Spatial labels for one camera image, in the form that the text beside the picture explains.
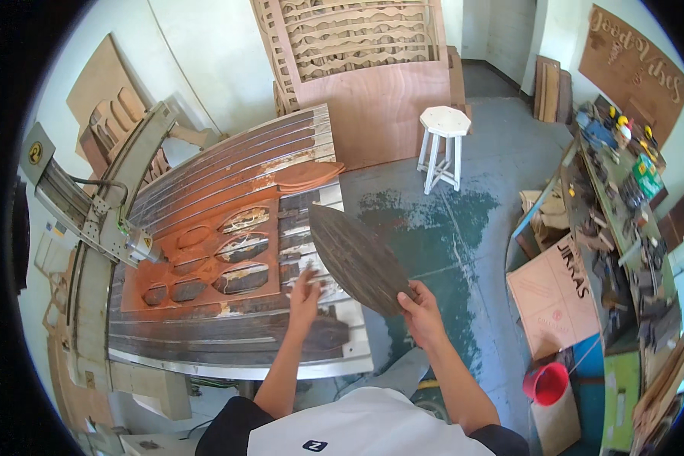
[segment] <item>white shirt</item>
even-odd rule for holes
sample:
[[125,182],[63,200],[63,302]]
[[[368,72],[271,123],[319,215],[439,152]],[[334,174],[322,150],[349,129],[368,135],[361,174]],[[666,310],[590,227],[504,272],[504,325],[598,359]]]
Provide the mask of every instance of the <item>white shirt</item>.
[[466,437],[414,406],[398,391],[359,388],[336,402],[308,408],[251,431],[249,456],[492,456]]

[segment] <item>black cable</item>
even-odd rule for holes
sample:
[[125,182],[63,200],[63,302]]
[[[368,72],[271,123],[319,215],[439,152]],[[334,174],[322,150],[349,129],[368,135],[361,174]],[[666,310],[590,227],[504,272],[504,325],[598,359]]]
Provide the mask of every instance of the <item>black cable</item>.
[[202,425],[204,425],[204,424],[208,424],[209,422],[211,422],[211,421],[213,421],[213,420],[208,420],[208,421],[206,421],[206,422],[204,422],[204,423],[198,424],[197,426],[195,426],[194,428],[190,429],[190,430],[187,432],[187,437],[185,437],[184,439],[180,439],[180,440],[188,440],[188,439],[190,438],[190,434],[192,434],[192,431],[194,431],[195,429],[198,429],[200,426],[202,426]]
[[74,182],[78,182],[79,184],[91,184],[91,185],[113,185],[114,187],[121,187],[122,190],[124,190],[124,196],[122,196],[122,202],[119,203],[121,206],[127,201],[127,197],[129,196],[129,189],[127,186],[124,184],[124,182],[119,182],[118,180],[108,180],[108,179],[82,179],[80,177],[75,177],[71,176],[68,174],[69,179],[73,180]]

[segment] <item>black sleeve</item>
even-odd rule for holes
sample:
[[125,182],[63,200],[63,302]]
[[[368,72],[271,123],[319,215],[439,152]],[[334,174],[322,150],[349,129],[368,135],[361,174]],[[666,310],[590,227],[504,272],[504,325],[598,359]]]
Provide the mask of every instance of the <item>black sleeve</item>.
[[249,434],[274,421],[254,401],[232,397],[213,419],[195,448],[195,456],[246,455]]
[[506,427],[489,424],[471,435],[497,456],[529,456],[529,445],[524,438]]

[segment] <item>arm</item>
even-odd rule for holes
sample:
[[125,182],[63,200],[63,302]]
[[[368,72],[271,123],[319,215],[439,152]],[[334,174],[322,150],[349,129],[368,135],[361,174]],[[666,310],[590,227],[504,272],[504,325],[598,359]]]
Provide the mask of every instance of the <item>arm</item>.
[[302,342],[317,316],[317,300],[321,295],[319,282],[312,286],[308,283],[315,273],[311,269],[304,270],[294,284],[287,333],[254,399],[256,405],[274,420],[291,415],[294,406]]
[[448,340],[435,297],[419,280],[411,280],[410,288],[417,295],[414,301],[404,293],[397,299],[410,334],[428,354],[451,421],[466,435],[488,424],[499,425],[497,409]]

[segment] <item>wooden sign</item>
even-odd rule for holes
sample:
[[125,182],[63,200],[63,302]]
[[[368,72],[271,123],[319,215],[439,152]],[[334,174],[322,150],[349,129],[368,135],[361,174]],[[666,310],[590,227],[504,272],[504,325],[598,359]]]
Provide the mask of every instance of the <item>wooden sign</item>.
[[580,72],[623,110],[636,100],[663,144],[684,106],[684,73],[635,28],[593,5]]

